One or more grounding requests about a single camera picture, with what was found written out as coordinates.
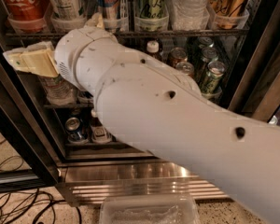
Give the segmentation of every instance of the robotic arm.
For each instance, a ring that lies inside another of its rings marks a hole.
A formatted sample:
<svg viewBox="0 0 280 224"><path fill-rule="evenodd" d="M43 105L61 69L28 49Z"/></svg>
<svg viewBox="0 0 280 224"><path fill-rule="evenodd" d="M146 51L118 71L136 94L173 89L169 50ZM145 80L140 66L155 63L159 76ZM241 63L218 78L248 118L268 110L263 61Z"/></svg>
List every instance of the robotic arm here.
<svg viewBox="0 0 280 224"><path fill-rule="evenodd" d="M65 79L93 95L118 140L193 171L280 223L280 127L208 102L190 77L99 28L65 35L55 60Z"/></svg>

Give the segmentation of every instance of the screw hole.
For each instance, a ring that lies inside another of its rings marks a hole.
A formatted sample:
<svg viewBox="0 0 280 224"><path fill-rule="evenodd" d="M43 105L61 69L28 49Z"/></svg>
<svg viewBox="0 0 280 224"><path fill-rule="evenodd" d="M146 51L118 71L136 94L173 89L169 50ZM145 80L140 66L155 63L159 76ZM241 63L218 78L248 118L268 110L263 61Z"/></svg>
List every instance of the screw hole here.
<svg viewBox="0 0 280 224"><path fill-rule="evenodd" d="M175 98L176 93L175 93L175 91L168 91L168 95L171 99L173 99L173 98Z"/></svg>
<svg viewBox="0 0 280 224"><path fill-rule="evenodd" d="M238 139L242 139L245 136L245 129L243 127L238 127L235 129L235 134Z"/></svg>

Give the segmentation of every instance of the plastic bottle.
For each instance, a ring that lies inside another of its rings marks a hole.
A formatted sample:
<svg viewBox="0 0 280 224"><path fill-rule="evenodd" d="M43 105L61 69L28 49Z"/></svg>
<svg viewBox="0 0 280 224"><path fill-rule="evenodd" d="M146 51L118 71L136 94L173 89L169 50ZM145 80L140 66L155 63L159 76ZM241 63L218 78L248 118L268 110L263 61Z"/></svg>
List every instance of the plastic bottle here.
<svg viewBox="0 0 280 224"><path fill-rule="evenodd" d="M148 41L147 42L147 54L159 61L162 61L162 57L160 55L159 42L157 42L155 40Z"/></svg>

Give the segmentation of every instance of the coca-cola cup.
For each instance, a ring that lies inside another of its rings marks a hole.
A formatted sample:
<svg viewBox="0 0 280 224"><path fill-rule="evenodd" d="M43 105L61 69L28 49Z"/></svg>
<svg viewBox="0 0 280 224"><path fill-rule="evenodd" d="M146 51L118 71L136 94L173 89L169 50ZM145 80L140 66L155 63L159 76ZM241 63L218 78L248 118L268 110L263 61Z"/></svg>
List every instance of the coca-cola cup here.
<svg viewBox="0 0 280 224"><path fill-rule="evenodd" d="M12 14L12 20L25 22L25 33L37 33L42 27L29 27L28 21L40 20L44 17L48 6L41 0L4 0L8 11Z"/></svg>

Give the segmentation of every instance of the floor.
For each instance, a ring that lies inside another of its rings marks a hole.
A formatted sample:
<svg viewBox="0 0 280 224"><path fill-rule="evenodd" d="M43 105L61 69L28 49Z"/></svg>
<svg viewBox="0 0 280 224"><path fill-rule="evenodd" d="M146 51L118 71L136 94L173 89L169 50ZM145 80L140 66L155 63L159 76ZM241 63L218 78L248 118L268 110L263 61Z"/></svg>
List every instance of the floor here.
<svg viewBox="0 0 280 224"><path fill-rule="evenodd" d="M30 167L0 134L0 172L20 169ZM264 224L230 200L196 203L201 224ZM99 224L99 219L99 207L71 207L54 187L0 194L0 224Z"/></svg>
<svg viewBox="0 0 280 224"><path fill-rule="evenodd" d="M7 198L7 194L0 194L0 224L99 224L99 208L90 205L80 206L78 208L81 214L79 220L75 207L70 207L63 202L59 203L63 197L56 188L40 189L37 196L36 190L32 189L12 193L8 201ZM42 214L42 210L51 203L55 204ZM235 202L210 200L197 201L196 203L201 224L264 224L263 221L251 215Z"/></svg>

